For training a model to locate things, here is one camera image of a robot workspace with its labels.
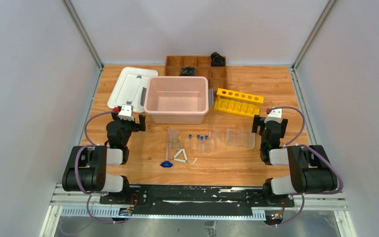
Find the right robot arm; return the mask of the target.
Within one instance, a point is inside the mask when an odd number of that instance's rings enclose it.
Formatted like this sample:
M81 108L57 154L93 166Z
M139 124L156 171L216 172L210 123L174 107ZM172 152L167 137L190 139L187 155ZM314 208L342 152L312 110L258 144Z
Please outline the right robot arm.
M280 145L287 123L285 118L272 116L256 115L253 119L252 132L261 137L262 162L289 167L289 175L264 182L260 197L268 206L275 206L290 194L331 194L341 188L323 146Z

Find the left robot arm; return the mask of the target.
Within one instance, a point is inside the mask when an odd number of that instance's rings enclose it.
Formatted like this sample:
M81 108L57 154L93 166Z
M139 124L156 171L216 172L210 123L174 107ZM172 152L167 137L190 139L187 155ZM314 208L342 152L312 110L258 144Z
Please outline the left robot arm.
M107 167L127 163L130 153L127 144L132 133L146 130L145 115L139 115L138 120L120 119L113 114L113 120L106 126L105 144L74 146L62 176L64 191L107 194L120 204L136 202L138 197L132 193L127 177L108 174Z

